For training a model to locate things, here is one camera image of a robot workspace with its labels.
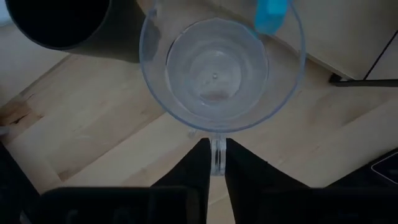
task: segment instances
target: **wood grain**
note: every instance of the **wood grain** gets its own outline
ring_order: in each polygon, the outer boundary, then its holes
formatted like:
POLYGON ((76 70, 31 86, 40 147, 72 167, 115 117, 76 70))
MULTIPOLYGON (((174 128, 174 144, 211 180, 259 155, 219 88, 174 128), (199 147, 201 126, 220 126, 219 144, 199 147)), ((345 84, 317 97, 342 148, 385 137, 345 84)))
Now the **wood grain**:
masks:
MULTIPOLYGON (((255 0, 209 0, 254 22, 255 0)), ((308 56, 327 69, 362 79, 398 29, 398 2, 390 0, 296 0, 308 56)), ((300 50, 300 33, 290 9, 275 37, 300 50)))
MULTIPOLYGON (((297 57, 277 42, 266 44, 281 94, 297 57)), ((163 111, 138 64, 71 55, 44 73, 0 107, 0 121, 11 129, 6 147, 40 193, 149 186, 208 135, 163 111)), ((313 187, 397 147, 398 90, 337 88, 328 84, 330 75, 308 60, 300 88, 279 113, 229 137, 313 187)), ((211 179, 208 209, 209 223, 233 223, 223 178, 211 179)))
POLYGON ((14 24, 0 27, 0 106, 59 63, 65 52, 45 49, 14 24))

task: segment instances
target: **black stand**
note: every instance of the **black stand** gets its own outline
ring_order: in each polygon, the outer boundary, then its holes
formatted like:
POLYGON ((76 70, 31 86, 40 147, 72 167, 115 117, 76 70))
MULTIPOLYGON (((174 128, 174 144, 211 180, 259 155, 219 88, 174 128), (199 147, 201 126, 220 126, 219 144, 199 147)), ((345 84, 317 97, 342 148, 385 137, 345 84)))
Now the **black stand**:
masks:
POLYGON ((384 47, 383 51, 381 54, 378 56, 376 61, 373 63, 372 67, 369 69, 367 74, 362 80, 345 80, 343 81, 339 75, 333 74, 330 79, 329 83, 337 86, 337 87, 354 87, 354 86, 375 86, 375 87, 398 87, 398 79, 385 79, 385 80, 367 80, 369 74, 373 71, 374 67, 376 64, 380 61, 380 58, 384 55, 386 52, 388 46, 390 46, 391 42, 395 39, 398 31, 395 32, 395 34, 391 37, 390 41, 387 43, 387 45, 384 47))

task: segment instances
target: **blue lid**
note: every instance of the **blue lid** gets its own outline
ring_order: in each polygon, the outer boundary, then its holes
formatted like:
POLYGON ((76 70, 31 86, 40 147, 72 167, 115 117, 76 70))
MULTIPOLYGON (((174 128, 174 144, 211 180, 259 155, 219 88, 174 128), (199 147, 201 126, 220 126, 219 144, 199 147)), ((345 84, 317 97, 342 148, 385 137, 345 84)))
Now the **blue lid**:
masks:
POLYGON ((257 0, 254 28, 262 34, 275 34, 284 22, 288 0, 257 0))

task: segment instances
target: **black device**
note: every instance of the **black device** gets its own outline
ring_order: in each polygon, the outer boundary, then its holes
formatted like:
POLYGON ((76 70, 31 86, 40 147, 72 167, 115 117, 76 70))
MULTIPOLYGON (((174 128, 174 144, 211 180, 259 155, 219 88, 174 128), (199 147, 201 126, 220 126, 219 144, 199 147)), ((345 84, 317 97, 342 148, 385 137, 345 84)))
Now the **black device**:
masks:
MULTIPOLYGON (((397 149, 327 188, 311 189, 232 139, 227 146, 225 180, 236 223, 398 223, 398 190, 391 181, 397 149)), ((2 223, 18 223, 21 210, 33 224, 206 223, 210 164, 210 141, 202 139, 152 187, 61 188, 40 199, 18 187, 16 210, 2 213, 14 219, 2 223)), ((20 184, 32 190, 29 182, 20 184)))

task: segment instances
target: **black cylindrical container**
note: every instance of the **black cylindrical container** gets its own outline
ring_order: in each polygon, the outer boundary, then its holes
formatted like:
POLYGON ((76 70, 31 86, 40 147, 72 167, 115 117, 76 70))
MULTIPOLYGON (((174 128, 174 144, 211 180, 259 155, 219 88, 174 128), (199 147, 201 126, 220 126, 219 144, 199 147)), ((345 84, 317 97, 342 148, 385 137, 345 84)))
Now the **black cylindrical container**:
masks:
POLYGON ((145 15, 136 0, 6 0, 35 43, 74 54, 139 61, 145 15))

